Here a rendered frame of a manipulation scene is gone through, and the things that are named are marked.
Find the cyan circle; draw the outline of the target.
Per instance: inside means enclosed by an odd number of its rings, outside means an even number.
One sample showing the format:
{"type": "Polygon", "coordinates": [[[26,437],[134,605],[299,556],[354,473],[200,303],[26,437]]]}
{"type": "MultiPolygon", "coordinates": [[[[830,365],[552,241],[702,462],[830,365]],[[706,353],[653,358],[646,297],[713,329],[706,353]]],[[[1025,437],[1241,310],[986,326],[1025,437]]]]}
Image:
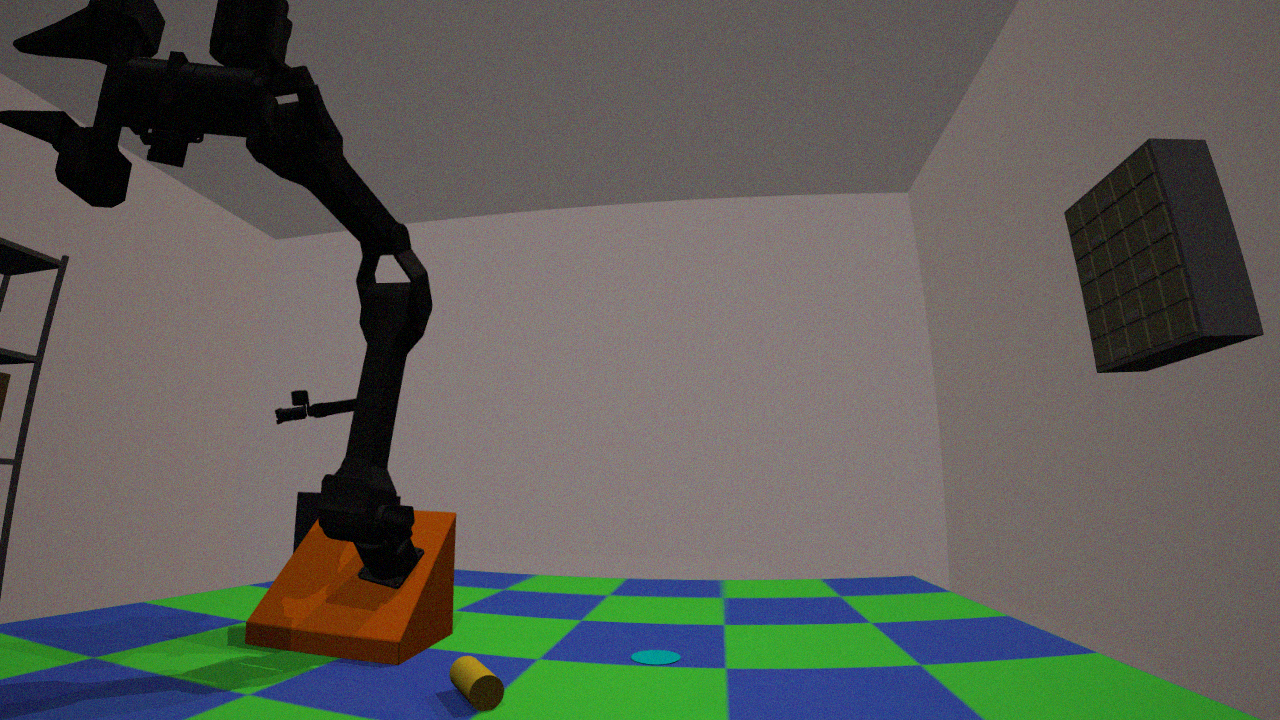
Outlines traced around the cyan circle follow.
{"type": "Polygon", "coordinates": [[[632,661],[646,665],[668,665],[680,660],[680,653],[666,650],[643,650],[631,656],[632,661]]]}

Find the yellow tall cylinder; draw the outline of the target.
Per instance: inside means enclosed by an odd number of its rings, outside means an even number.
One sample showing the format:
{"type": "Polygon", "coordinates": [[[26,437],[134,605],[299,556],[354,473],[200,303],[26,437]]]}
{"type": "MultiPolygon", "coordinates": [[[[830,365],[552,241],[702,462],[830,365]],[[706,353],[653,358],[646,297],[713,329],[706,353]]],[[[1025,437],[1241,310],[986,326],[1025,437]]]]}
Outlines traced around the yellow tall cylinder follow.
{"type": "Polygon", "coordinates": [[[497,708],[504,696],[504,685],[474,656],[454,660],[451,682],[477,711],[497,708]]]}

